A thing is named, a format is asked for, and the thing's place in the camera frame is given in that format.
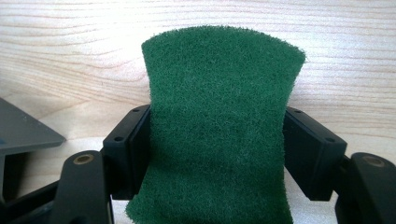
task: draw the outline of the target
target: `black plastic bracket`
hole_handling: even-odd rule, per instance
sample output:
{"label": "black plastic bracket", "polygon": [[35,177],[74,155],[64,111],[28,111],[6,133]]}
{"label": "black plastic bracket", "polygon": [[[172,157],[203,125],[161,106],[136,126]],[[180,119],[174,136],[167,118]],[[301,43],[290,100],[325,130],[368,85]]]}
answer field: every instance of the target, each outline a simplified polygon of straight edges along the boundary
{"label": "black plastic bracket", "polygon": [[114,223],[100,152],[79,152],[64,162],[49,223]]}
{"label": "black plastic bracket", "polygon": [[369,153],[345,158],[335,191],[339,195],[335,205],[338,223],[395,222],[396,168],[392,162]]}
{"label": "black plastic bracket", "polygon": [[103,142],[109,189],[114,200],[132,200],[149,166],[150,105],[131,110]]}
{"label": "black plastic bracket", "polygon": [[306,115],[288,107],[284,119],[285,166],[311,201],[329,201],[335,169],[347,143]]}

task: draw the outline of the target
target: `scrub pad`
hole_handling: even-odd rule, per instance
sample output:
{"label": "scrub pad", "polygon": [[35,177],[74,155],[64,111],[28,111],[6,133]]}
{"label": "scrub pad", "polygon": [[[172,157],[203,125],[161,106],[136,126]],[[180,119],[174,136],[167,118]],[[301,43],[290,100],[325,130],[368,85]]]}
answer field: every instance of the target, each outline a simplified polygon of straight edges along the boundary
{"label": "scrub pad", "polygon": [[291,223],[282,124],[303,63],[248,29],[192,27],[142,45],[151,161],[126,212],[135,223]]}

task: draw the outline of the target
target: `black mount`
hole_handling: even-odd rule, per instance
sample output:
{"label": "black mount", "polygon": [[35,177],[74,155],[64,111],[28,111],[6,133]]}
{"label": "black mount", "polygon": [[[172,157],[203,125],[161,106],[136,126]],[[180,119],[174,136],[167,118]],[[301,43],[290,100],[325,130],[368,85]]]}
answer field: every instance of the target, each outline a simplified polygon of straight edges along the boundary
{"label": "black mount", "polygon": [[64,137],[29,114],[0,98],[0,202],[15,195],[27,152],[58,147]]}
{"label": "black mount", "polygon": [[[114,223],[113,200],[132,200],[149,165],[149,105],[133,109],[104,141],[64,163],[61,179],[0,204],[0,223]],[[285,166],[311,201],[339,195],[339,223],[394,223],[396,169],[368,153],[344,154],[347,143],[304,112],[288,107]]]}

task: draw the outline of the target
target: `wooden surface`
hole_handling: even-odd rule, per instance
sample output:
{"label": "wooden surface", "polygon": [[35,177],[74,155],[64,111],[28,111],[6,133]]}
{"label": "wooden surface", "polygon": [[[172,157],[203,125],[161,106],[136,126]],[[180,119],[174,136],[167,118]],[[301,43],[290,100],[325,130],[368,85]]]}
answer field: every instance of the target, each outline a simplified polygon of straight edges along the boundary
{"label": "wooden surface", "polygon": [[[0,97],[67,138],[31,155],[20,194],[59,178],[63,161],[100,149],[138,105],[149,103],[140,45],[202,24],[284,39],[307,61],[289,105],[348,142],[396,163],[395,1],[0,0]],[[335,223],[333,203],[311,203],[286,174],[295,223]],[[118,223],[128,223],[123,203]]]}

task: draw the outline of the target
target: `screw hole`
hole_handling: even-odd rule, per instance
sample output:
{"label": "screw hole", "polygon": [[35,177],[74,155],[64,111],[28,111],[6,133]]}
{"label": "screw hole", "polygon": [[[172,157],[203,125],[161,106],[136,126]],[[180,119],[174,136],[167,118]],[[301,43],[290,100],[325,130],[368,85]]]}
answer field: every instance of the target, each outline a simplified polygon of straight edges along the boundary
{"label": "screw hole", "polygon": [[115,137],[114,138],[114,141],[116,141],[116,142],[120,142],[120,141],[122,141],[123,140],[123,137]]}
{"label": "screw hole", "polygon": [[93,155],[84,154],[84,155],[81,155],[81,156],[75,158],[73,160],[73,163],[76,164],[76,165],[82,165],[82,164],[88,163],[90,161],[93,161]]}
{"label": "screw hole", "polygon": [[376,157],[364,156],[363,159],[370,165],[373,165],[376,167],[384,167],[385,166],[385,163],[383,161],[381,161],[380,159],[377,159]]}
{"label": "screw hole", "polygon": [[328,142],[335,142],[335,140],[334,140],[333,138],[326,138],[326,140],[327,140]]}

